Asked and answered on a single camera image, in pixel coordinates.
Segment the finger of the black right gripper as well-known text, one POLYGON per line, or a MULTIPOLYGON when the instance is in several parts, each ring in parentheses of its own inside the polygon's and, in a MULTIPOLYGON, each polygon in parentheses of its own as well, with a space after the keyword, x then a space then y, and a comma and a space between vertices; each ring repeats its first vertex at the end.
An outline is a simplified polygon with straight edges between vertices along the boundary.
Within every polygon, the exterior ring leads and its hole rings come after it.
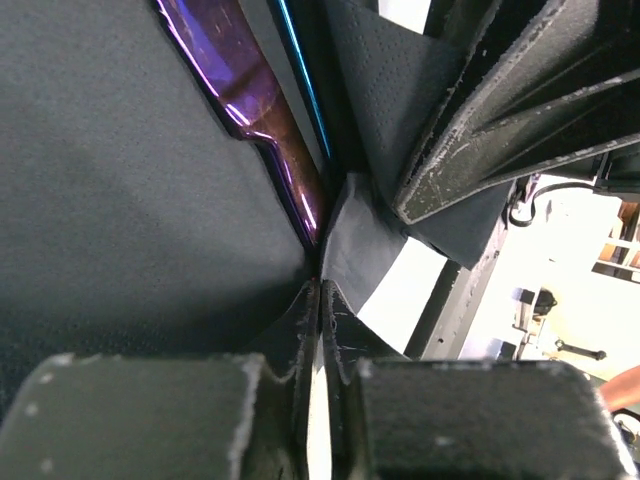
POLYGON ((407 224, 639 140, 635 1, 491 1, 395 196, 407 224))

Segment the black paper napkin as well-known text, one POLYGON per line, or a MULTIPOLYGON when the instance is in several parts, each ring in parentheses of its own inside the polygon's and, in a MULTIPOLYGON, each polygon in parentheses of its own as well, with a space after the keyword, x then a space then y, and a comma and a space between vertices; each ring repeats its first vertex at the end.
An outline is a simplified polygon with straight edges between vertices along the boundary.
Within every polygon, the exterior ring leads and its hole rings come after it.
POLYGON ((260 352, 314 262, 147 1, 1 5, 1 406, 47 358, 260 352))

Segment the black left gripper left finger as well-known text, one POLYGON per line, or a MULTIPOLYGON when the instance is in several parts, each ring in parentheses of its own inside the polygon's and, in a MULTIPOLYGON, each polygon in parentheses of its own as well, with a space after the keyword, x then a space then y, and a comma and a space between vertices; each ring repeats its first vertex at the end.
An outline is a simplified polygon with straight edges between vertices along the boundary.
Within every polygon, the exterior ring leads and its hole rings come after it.
POLYGON ((1 428, 5 479, 305 479, 320 285, 238 354, 61 354, 1 428))

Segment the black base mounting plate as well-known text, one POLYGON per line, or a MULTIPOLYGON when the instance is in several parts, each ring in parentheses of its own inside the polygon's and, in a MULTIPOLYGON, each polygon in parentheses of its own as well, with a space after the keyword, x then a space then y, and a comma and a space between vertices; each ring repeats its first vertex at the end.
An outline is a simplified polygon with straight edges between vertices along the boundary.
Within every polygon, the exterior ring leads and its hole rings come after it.
POLYGON ((445 262, 404 350, 406 357, 417 361, 459 357, 506 237, 507 227, 498 220, 475 267, 445 262))

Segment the blue metal fork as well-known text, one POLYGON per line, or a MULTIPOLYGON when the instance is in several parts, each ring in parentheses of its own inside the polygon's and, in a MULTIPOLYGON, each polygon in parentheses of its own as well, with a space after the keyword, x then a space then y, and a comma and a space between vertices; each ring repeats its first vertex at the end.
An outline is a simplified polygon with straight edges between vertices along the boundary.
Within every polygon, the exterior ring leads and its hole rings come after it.
POLYGON ((310 75, 305 54, 300 43, 300 38, 291 15, 291 10, 288 2, 285 0, 276 0, 275 4, 291 48, 296 72, 299 74, 302 89, 306 95, 308 108, 313 118, 316 134, 318 135, 325 157, 327 159, 331 159, 332 148, 326 123, 323 118, 323 113, 316 95, 316 89, 310 75))

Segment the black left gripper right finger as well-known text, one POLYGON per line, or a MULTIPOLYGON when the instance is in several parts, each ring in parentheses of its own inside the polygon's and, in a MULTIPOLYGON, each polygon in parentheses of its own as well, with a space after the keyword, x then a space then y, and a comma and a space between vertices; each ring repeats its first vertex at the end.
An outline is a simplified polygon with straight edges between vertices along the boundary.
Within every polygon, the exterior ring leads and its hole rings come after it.
POLYGON ((412 361, 321 294, 336 479, 631 479, 598 392, 554 361, 412 361))

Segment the purple blue metal knife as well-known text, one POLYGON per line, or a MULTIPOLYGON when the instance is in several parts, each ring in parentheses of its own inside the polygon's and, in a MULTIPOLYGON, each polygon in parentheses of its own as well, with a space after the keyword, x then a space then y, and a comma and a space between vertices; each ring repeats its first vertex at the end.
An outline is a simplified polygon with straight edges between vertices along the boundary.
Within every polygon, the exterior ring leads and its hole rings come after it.
POLYGON ((231 134, 262 150, 301 242, 317 248, 327 207, 321 176, 240 3, 157 5, 231 134))

